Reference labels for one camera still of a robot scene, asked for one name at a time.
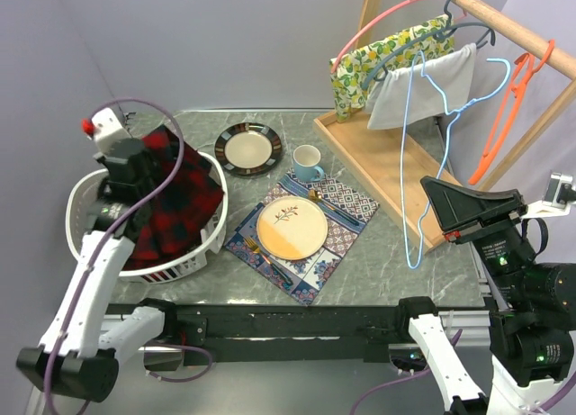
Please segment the orange plastic hanger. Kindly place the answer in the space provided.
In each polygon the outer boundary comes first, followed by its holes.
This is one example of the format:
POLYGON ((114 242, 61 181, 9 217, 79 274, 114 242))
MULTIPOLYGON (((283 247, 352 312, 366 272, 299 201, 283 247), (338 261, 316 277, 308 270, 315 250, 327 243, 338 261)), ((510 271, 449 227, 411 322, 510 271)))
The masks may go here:
POLYGON ((477 185, 497 157, 518 116, 530 80, 547 63, 554 48, 555 40, 550 39, 547 49, 537 65, 535 65, 536 56, 530 52, 523 53, 515 60, 515 69, 492 124, 478 166, 468 179, 470 185, 477 185))

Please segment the red plaid garment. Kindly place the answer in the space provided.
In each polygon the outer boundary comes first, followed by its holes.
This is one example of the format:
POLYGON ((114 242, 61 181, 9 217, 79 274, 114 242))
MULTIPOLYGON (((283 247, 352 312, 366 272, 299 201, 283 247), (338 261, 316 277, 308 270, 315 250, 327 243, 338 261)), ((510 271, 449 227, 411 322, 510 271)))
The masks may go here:
POLYGON ((201 229, 223 199, 211 177, 212 163, 189 145, 174 179, 152 201, 152 215, 124 269, 162 265, 201 243, 201 229))

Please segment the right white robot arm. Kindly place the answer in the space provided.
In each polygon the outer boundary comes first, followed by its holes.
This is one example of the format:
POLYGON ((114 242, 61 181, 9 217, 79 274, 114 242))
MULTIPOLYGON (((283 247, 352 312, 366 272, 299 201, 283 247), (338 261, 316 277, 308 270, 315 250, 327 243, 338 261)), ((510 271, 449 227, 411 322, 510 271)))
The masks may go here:
POLYGON ((415 342, 436 380, 447 414, 546 414, 575 385, 575 265, 538 263, 547 217, 575 204, 571 176, 553 173, 542 200, 518 190, 480 192, 425 176, 420 181, 445 239, 470 243, 507 304, 489 314, 491 391, 469 376, 428 297, 405 298, 394 331, 415 342))

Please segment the white cloth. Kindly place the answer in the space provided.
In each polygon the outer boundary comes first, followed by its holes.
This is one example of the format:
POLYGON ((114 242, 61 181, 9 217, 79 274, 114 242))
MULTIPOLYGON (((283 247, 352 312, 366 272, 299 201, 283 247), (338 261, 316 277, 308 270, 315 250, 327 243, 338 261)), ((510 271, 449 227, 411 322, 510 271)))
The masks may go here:
MULTIPOLYGON (((449 111, 460 108, 469 100, 476 54, 476 45, 469 43, 456 52, 427 60, 426 72, 445 91, 449 111)), ((441 96, 420 76, 420 63, 421 59, 417 59, 409 124, 444 113, 441 96)), ((374 84, 364 107, 364 111, 369 114, 369 130, 389 130, 402 126, 409 76, 410 67, 398 68, 382 82, 374 84)))

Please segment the light blue wire hanger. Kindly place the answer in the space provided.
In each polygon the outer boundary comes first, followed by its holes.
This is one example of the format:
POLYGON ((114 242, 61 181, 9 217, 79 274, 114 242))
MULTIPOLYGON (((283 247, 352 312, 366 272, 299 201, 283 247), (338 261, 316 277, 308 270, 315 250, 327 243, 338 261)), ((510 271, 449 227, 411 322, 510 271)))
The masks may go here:
POLYGON ((406 97, 405 110, 404 110, 404 115, 403 115, 402 131, 401 131, 401 143, 400 143, 401 221, 402 221, 402 232, 403 232, 403 239, 404 239, 404 250, 405 250, 406 263, 407 263, 408 268, 411 270, 418 269, 421 262, 422 262, 423 251, 424 251, 424 235, 425 235, 423 228, 422 228, 422 222, 423 222, 424 218, 427 216, 428 211, 429 211, 430 206, 431 206, 430 201, 427 201, 426 206, 424 208, 424 211, 418 217, 417 225, 416 225, 417 234, 418 234, 417 260, 415 263, 412 263, 412 261, 410 259, 410 242, 409 242, 409 236, 408 236, 408 218, 407 218, 407 213, 406 213, 406 202, 405 202, 404 153, 405 153, 406 140, 407 140, 407 136, 408 136, 408 125, 409 125, 408 117, 410 114, 411 91, 412 91, 413 77, 414 77, 414 71, 416 68, 416 60, 417 59, 421 59, 421 63, 418 65, 420 67, 420 76, 424 77, 429 82, 429 84, 431 84, 436 89, 436 91, 439 93, 439 95, 441 96, 444 114, 445 115, 455 114, 455 117, 453 118, 453 120, 450 121, 450 123, 448 124, 447 132, 446 132, 445 151, 444 151, 444 155, 443 155, 441 164, 439 166, 439 169, 437 170, 437 173, 436 173, 436 179, 440 178, 440 176, 442 175, 442 173, 446 167, 448 154, 449 154, 449 150, 450 150, 450 144, 451 144, 450 134, 451 134, 452 126, 460 119, 462 113, 464 113, 470 107, 473 107, 475 104, 478 104, 480 102, 488 101, 492 97, 496 96, 511 79, 511 63, 508 60, 503 59, 503 58, 486 58, 487 63, 499 63, 499 64, 502 64, 506 69, 505 74, 503 75, 499 85, 496 86, 489 94, 483 95, 481 97, 472 98, 471 100, 466 102, 464 105, 462 105, 460 108, 456 108, 454 110, 449 111, 448 110, 448 99, 447 99, 445 91, 437 84, 437 82, 432 78, 432 76, 426 72, 427 61, 426 61, 426 58, 424 56, 424 52, 422 50, 420 50, 418 52, 418 55, 415 56, 414 59, 411 61, 410 70, 409 70, 409 82, 408 82, 408 88, 407 88, 407 97, 406 97))

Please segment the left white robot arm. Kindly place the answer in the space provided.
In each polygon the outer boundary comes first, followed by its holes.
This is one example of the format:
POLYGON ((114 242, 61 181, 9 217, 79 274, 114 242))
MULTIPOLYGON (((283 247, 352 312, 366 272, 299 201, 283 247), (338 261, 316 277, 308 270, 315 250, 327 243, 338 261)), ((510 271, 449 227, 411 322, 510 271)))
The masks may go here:
POLYGON ((16 360, 47 401, 54 395, 104 401, 126 360, 150 340, 169 344, 179 332, 176 318, 150 306, 101 331, 119 274, 149 223, 161 171, 137 139, 120 140, 95 158, 108 171, 110 191, 89 208, 80 258, 53 322, 38 346, 23 348, 16 360))

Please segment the dark blue hanger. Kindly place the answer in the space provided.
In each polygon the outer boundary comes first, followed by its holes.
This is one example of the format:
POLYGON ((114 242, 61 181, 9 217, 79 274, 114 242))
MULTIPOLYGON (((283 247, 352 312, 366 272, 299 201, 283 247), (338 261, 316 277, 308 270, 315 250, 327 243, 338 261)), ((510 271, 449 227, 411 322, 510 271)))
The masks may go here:
POLYGON ((478 26, 478 27, 485 28, 486 32, 475 42, 476 48, 481 49, 483 46, 485 46, 488 43, 491 46, 495 45, 496 32, 487 24, 481 23, 481 22, 466 22, 466 23, 453 24, 452 23, 453 16, 448 10, 448 7, 451 3, 454 4, 455 0, 446 0, 445 5, 444 5, 444 13, 448 16, 448 22, 447 22, 447 25, 445 27, 437 29, 437 30, 433 30, 433 31, 428 32, 428 33, 425 33, 425 34, 417 37, 416 39, 405 43, 403 46, 398 47, 394 51, 392 51, 382 61, 380 61, 373 68, 373 70, 368 74, 367 78, 361 84, 361 89, 363 91, 365 91, 373 79, 375 79, 376 81, 382 82, 386 78, 386 76, 388 75, 388 70, 387 70, 386 64, 391 59, 400 55, 405 50, 412 48, 417 43, 420 43, 420 42, 422 42, 428 38, 433 38, 436 41, 442 42, 442 41, 445 41, 448 37, 453 36, 455 34, 455 32, 460 28, 478 26))

